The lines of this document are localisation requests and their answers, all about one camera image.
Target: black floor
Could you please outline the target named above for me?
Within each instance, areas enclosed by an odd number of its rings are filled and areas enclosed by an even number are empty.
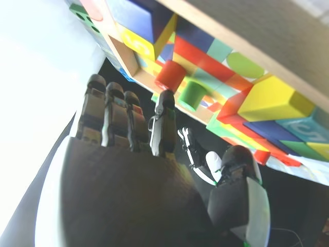
[[[108,61],[105,61],[99,74],[107,82],[118,82],[125,91],[130,90],[136,93],[146,119],[148,120],[153,116],[155,104],[150,100],[152,93],[136,83],[127,82]],[[228,144],[206,130],[204,125],[178,110],[176,110],[176,120],[178,128],[183,126],[191,127],[198,141],[206,149],[216,151],[220,156],[223,155]],[[68,128],[59,139],[67,135],[67,131]],[[179,142],[177,142],[175,154],[178,162],[188,165],[188,158],[182,151]],[[49,155],[22,198],[7,228],[0,237],[0,247],[34,246],[36,212],[52,155],[53,153]],[[329,187],[267,167],[260,167],[260,170],[263,185],[269,196],[271,226],[293,230],[299,234],[305,247],[314,247],[325,221],[329,217]],[[193,172],[191,174],[204,203],[207,204],[212,186],[199,179]],[[269,246],[300,246],[297,241],[297,238],[290,232],[273,230]]]

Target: hole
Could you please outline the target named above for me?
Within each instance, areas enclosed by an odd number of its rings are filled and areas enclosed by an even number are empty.
[[[77,15],[77,17],[79,17],[81,20],[83,20],[83,21],[84,21],[84,18],[82,17],[82,15],[81,15],[81,14],[79,14],[79,13],[76,13],[76,15]]]
[[[95,32],[98,32],[98,33],[99,33],[99,31],[98,31],[98,29],[97,29],[96,27],[92,26],[92,29],[93,29]]]

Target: robotic hand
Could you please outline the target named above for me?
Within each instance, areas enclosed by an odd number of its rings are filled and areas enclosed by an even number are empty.
[[[138,97],[91,76],[45,179],[35,246],[267,245],[268,200],[250,151],[224,154],[207,210],[174,158],[174,106],[163,91],[149,146]]]

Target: green cylindrical block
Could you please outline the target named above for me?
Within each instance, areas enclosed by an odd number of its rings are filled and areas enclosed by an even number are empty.
[[[189,81],[186,88],[184,88],[180,97],[178,98],[178,103],[184,108],[195,112],[202,98],[207,94],[206,89],[200,84]]]

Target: cable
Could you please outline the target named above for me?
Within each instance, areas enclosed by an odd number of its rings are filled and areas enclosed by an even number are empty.
[[[279,231],[291,232],[291,233],[295,234],[296,237],[299,240],[300,246],[304,247],[302,240],[300,239],[300,237],[298,236],[298,234],[296,232],[294,232],[293,230],[289,230],[289,229],[286,229],[286,228],[276,228],[276,227],[272,227],[271,229],[272,230],[279,230]]]

